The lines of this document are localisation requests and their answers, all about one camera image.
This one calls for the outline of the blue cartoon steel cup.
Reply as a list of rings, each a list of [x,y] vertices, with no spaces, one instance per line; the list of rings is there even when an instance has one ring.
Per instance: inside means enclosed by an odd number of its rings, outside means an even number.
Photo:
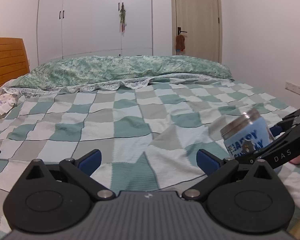
[[[233,158],[254,153],[275,140],[265,119],[254,108],[224,126],[221,136],[226,150]]]

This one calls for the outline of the floral pillow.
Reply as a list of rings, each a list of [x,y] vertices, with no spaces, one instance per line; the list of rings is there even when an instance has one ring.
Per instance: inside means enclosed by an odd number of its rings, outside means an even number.
[[[0,119],[4,118],[14,107],[25,101],[18,89],[12,88],[17,79],[11,79],[0,87]]]

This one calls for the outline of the checkered teal blanket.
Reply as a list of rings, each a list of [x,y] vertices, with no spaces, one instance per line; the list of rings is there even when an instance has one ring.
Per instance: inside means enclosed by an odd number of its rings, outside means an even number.
[[[17,105],[0,119],[0,239],[10,231],[2,205],[33,159],[48,164],[98,149],[93,178],[114,192],[183,191],[204,178],[203,148],[228,154],[221,128],[255,108],[273,126],[295,108],[229,79],[147,79],[136,89],[113,84],[49,90],[5,83]]]

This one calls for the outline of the green patterned duvet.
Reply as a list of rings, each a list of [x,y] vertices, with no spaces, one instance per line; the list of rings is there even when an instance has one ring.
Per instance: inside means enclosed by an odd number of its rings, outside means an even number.
[[[11,84],[48,90],[80,85],[112,85],[167,74],[199,74],[232,79],[228,67],[190,56],[84,56],[44,63]]]

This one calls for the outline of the wooden headboard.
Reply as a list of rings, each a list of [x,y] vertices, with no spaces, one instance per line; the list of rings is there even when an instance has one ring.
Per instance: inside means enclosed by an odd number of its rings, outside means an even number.
[[[0,87],[30,72],[22,38],[0,37]]]

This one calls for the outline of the brown hanging plush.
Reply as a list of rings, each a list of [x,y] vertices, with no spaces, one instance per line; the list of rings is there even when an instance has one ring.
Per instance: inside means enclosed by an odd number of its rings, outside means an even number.
[[[183,52],[185,50],[185,37],[182,34],[178,34],[175,39],[176,52]]]

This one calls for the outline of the beige door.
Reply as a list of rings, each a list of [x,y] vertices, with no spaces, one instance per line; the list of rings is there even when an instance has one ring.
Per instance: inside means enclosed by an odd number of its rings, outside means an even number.
[[[185,50],[176,52],[177,28],[187,33]],[[172,0],[172,53],[215,62],[222,60],[221,0]]]

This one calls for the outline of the white wardrobe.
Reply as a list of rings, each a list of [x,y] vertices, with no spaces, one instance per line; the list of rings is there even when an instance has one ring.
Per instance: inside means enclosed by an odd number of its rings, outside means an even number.
[[[123,36],[121,2],[126,9]],[[152,0],[39,0],[38,63],[90,55],[153,55],[152,24]]]

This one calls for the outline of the green hanging ornament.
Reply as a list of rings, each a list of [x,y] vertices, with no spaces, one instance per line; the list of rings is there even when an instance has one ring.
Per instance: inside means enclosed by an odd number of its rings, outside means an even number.
[[[119,5],[119,17],[120,17],[120,33],[123,36],[126,28],[126,9],[125,4],[121,2]]]

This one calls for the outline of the wall socket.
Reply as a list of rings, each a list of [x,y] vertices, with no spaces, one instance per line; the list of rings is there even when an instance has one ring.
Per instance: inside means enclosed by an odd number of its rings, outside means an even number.
[[[300,95],[300,86],[293,84],[291,82],[288,82],[288,81],[286,82],[285,90],[288,90],[290,92]]]

